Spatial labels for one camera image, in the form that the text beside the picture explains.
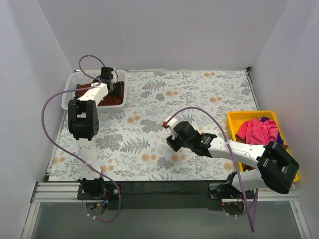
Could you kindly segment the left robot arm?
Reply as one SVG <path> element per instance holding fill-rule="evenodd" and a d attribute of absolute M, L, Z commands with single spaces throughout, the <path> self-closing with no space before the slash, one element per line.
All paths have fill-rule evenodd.
<path fill-rule="evenodd" d="M 68 129 L 80 149 L 86 172 L 79 180 L 85 193 L 101 199 L 106 193 L 104 180 L 96 162 L 96 136 L 99 132 L 97 106 L 110 93 L 121 94 L 122 86 L 114 68 L 102 67 L 86 92 L 68 103 Z"/>

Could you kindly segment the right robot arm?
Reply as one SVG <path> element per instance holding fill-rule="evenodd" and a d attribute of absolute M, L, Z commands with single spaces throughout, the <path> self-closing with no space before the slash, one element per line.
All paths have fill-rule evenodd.
<path fill-rule="evenodd" d="M 166 141 L 174 151 L 188 148 L 198 156 L 228 159 L 252 167 L 245 172 L 234 171 L 227 177 L 220 188 L 230 195 L 266 187 L 287 194 L 299 169 L 296 160 L 277 142 L 249 145 L 225 141 L 214 134 L 199 133 L 187 121 L 174 119 L 164 122 L 163 127 L 171 132 Z"/>

